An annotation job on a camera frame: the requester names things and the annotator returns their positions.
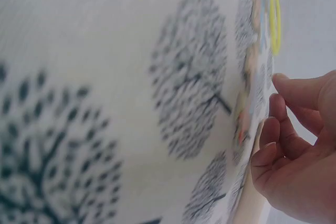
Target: tree pattern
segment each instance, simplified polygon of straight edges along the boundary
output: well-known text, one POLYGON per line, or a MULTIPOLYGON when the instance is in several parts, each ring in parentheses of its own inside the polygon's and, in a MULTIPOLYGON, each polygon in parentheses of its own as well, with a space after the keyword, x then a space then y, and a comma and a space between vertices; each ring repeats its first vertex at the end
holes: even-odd
POLYGON ((206 224, 219 200, 226 194, 221 189, 226 175, 225 152, 218 153, 207 166, 185 206, 182 224, 206 224))
POLYGON ((272 75, 273 75, 273 55, 272 50, 269 49, 267 56, 267 89, 270 89, 272 85, 272 75))
POLYGON ((122 162, 110 119, 89 86, 47 79, 41 70, 16 87, 0 63, 0 223, 112 223, 122 162))
POLYGON ((235 37, 237 59, 239 61, 238 66, 241 71, 242 78, 245 81, 247 81, 244 67, 247 58, 247 49, 257 39, 251 22, 252 7, 252 0, 238 0, 235 37))
POLYGON ((161 222, 161 218, 155 219, 155 220, 151 220, 151 221, 146 221, 146 222, 143 222, 141 224, 159 224, 160 222, 161 222))
POLYGON ((232 190, 230 192, 228 208, 227 208, 227 212, 229 214, 227 223, 232 223, 233 218, 235 216, 235 208, 238 203, 239 195, 240 195, 241 190, 244 187, 245 175, 246 175, 246 170, 247 170, 246 168, 247 168, 247 163, 242 164, 238 172, 237 178, 233 184, 232 190))
POLYGON ((265 64, 261 65, 260 71, 257 74, 257 85, 256 85, 256 103, 255 103, 255 113, 259 116, 261 108, 265 105, 265 95, 264 95, 264 87, 265 87, 265 75, 266 75, 266 67, 265 64))
POLYGON ((165 22, 149 73, 155 109, 169 154, 193 158, 213 127, 227 59, 225 17, 214 0, 182 0, 165 22))

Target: fingernail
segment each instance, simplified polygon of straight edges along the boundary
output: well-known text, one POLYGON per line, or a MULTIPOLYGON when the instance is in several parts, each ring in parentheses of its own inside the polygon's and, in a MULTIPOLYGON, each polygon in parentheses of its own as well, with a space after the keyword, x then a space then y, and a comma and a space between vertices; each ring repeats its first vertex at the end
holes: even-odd
POLYGON ((263 146, 263 149, 266 149, 267 147, 269 147, 269 146, 271 146, 271 145, 274 145, 274 144, 277 144, 277 142, 270 142, 270 143, 268 143, 268 144, 265 144, 265 145, 263 146))

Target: tree print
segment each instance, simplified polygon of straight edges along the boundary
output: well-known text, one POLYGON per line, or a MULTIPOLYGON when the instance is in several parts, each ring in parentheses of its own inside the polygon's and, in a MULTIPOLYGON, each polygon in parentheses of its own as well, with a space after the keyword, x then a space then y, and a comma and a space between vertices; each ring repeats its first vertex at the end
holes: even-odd
POLYGON ((238 204, 239 195, 242 192, 241 190, 244 187, 245 175, 246 175, 246 170, 247 170, 246 168, 247 168, 247 163, 243 164, 240 167, 237 178, 230 192, 228 208, 227 208, 229 218, 228 218, 227 223, 232 223, 233 218, 235 216, 235 213, 236 213, 235 208, 237 207, 237 204, 238 204))
POLYGON ((41 70, 15 86, 0 63, 0 223, 111 223, 122 162, 110 119, 89 86, 47 79, 41 70))
POLYGON ((146 221, 146 222, 143 222, 141 224, 159 224, 160 222, 161 222, 161 218, 155 219, 155 220, 151 220, 151 221, 146 221))
POLYGON ((256 84, 256 96, 255 96, 255 112, 256 115, 259 116, 261 108, 265 105, 265 95, 264 95, 264 87, 265 87, 265 74, 266 67, 265 64, 261 65, 259 74, 257 75, 257 84, 256 84))
POLYGON ((182 224, 208 223, 214 207, 226 194, 221 189, 226 175, 225 152, 218 153, 207 166, 192 191, 190 202, 185 206, 182 224))
POLYGON ((169 154, 193 158, 201 151, 220 106, 227 58, 225 17, 214 0, 182 0, 165 22, 149 73, 169 154))
POLYGON ((267 56, 267 89, 270 89, 272 85, 272 75, 273 75, 273 55, 272 50, 269 49, 267 56))
POLYGON ((243 142, 237 146, 237 144, 235 143, 236 140, 234 140, 234 147, 233 147, 233 164, 235 166, 237 166, 244 154, 244 150, 245 150, 245 147, 246 147, 246 144, 248 143, 248 141, 250 140, 250 136, 246 136, 243 140, 243 142))
POLYGON ((239 60, 239 69, 243 79, 247 82, 245 73, 245 61, 247 60, 247 49, 257 39, 254 31, 251 14, 253 3, 252 0, 238 0, 238 11, 236 15, 236 47, 237 59, 239 60))

